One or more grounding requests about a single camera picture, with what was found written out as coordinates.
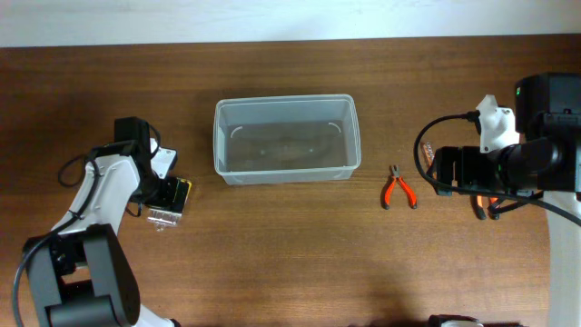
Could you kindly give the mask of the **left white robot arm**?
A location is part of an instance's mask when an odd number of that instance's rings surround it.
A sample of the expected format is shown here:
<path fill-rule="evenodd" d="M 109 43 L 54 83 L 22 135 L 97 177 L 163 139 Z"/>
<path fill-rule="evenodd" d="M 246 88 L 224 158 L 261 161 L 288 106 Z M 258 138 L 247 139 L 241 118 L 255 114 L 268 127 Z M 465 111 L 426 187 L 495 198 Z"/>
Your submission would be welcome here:
<path fill-rule="evenodd" d="M 78 157 L 78 192 L 63 218 L 45 235 L 28 239 L 15 273 L 12 308 L 23 323 L 19 286 L 27 278 L 42 326 L 175 326 L 141 301 L 138 283 L 118 239 L 129 204 L 160 230 L 182 218 L 192 188 L 170 174 L 177 152 L 161 146 L 159 132 L 133 117 L 114 122 L 114 138 Z"/>

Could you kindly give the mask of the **clear plastic container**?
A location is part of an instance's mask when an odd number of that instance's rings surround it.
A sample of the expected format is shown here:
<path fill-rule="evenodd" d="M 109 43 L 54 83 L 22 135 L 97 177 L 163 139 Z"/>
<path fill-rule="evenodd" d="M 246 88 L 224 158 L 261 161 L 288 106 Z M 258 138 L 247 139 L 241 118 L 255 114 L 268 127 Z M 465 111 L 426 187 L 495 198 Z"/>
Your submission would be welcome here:
<path fill-rule="evenodd" d="M 221 100 L 213 161 L 229 185 L 347 180 L 361 164 L 355 102 L 348 94 Z"/>

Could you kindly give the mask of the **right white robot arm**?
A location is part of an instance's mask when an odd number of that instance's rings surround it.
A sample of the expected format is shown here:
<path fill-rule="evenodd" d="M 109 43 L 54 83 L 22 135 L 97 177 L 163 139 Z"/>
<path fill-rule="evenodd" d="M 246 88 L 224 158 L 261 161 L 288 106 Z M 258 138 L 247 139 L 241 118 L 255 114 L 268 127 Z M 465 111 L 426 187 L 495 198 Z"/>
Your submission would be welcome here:
<path fill-rule="evenodd" d="M 481 195 L 545 209 L 550 241 L 551 326 L 580 323 L 580 76 L 543 73 L 518 81 L 516 107 L 486 95 L 459 119 L 474 123 L 477 146 L 446 146 L 422 177 L 436 193 Z"/>

